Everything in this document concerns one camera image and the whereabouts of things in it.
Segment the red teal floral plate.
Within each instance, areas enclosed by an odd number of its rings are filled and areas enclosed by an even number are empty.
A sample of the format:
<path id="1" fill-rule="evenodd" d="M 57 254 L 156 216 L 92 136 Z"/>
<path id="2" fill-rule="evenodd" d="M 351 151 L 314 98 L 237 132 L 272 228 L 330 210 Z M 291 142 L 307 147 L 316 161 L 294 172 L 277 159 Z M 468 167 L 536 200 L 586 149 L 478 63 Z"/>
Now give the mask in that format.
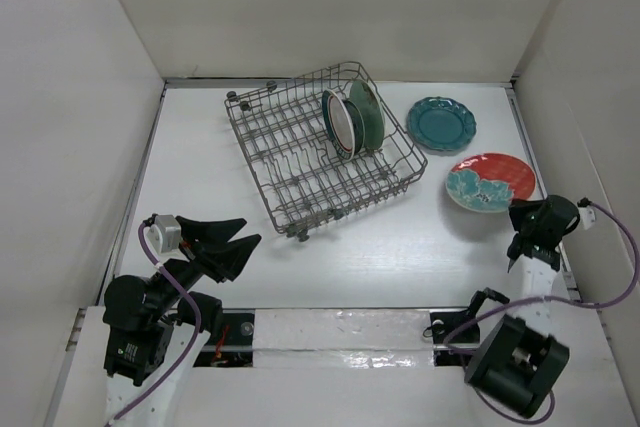
<path id="1" fill-rule="evenodd" d="M 536 189 L 533 169 L 503 153 L 483 153 L 454 165 L 445 190 L 460 207 L 476 213 L 502 213 L 514 199 L 528 200 Z"/>

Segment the white green rimmed plate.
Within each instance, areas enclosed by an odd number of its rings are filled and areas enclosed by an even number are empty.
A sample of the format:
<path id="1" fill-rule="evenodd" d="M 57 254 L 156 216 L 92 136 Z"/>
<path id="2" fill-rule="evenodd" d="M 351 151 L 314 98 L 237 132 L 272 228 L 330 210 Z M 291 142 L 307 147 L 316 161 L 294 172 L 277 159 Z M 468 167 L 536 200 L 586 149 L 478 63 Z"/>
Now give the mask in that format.
<path id="1" fill-rule="evenodd" d="M 337 155 L 344 160 L 351 160 L 356 145 L 353 121 L 345 102 L 333 90 L 323 91 L 322 115 L 328 138 Z"/>

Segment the blue patterned small plate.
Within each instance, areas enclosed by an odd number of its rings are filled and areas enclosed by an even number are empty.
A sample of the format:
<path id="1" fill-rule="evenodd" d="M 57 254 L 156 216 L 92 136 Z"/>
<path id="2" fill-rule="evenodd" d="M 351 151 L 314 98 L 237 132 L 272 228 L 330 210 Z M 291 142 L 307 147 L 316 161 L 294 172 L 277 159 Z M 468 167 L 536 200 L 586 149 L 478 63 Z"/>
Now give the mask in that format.
<path id="1" fill-rule="evenodd" d="M 365 123 L 359 109 L 351 100 L 346 100 L 345 106 L 353 125 L 355 139 L 354 154 L 357 155 L 364 147 L 364 140 L 366 136 Z"/>

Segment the light green floral plate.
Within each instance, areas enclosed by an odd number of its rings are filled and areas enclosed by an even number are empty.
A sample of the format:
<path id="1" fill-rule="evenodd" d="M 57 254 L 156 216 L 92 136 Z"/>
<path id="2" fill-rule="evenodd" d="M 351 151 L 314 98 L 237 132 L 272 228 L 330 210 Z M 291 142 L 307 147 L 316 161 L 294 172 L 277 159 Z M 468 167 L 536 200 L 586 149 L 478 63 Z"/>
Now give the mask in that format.
<path id="1" fill-rule="evenodd" d="M 385 137 L 383 110 L 370 85 L 362 80 L 354 80 L 349 100 L 358 108 L 365 127 L 364 146 L 367 150 L 381 148 Z"/>

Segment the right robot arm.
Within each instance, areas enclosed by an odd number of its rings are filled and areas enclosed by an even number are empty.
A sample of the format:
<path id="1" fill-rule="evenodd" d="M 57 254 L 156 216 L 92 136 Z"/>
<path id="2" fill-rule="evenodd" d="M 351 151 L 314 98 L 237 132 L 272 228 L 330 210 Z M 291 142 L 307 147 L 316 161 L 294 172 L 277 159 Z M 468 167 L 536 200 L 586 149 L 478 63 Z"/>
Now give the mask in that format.
<path id="1" fill-rule="evenodd" d="M 548 304 L 560 272 L 558 246 L 581 215 L 558 195 L 514 200 L 508 212 L 515 231 L 509 261 L 528 260 L 515 300 L 486 287 L 458 307 L 227 311 L 196 363 L 375 368 L 431 360 L 461 367 L 465 383 L 510 410 L 516 422 L 537 423 L 537 410 L 552 399 L 569 361 L 568 347 L 551 332 Z"/>

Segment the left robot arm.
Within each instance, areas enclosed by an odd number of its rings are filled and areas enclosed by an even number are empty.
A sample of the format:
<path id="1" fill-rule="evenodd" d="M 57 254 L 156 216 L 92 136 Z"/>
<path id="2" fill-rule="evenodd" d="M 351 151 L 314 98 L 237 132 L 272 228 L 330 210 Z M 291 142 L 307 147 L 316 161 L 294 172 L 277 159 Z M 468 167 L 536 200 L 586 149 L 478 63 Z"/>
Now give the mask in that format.
<path id="1" fill-rule="evenodd" d="M 104 293 L 105 425 L 170 426 L 193 368 L 251 364 L 254 312 L 225 311 L 193 289 L 203 277 L 224 283 L 241 274 L 261 241 L 238 235 L 245 224 L 159 214 L 142 221 L 138 240 L 154 274 L 121 275 Z"/>

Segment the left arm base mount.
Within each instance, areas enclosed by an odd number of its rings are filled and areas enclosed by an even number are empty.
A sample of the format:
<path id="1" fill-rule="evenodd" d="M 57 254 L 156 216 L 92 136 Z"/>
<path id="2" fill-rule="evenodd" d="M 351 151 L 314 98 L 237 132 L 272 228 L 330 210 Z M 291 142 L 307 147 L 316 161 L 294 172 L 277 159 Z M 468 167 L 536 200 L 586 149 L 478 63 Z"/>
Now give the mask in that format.
<path id="1" fill-rule="evenodd" d="M 225 309 L 220 327 L 198 354 L 195 367 L 237 368 L 253 365 L 255 311 Z"/>

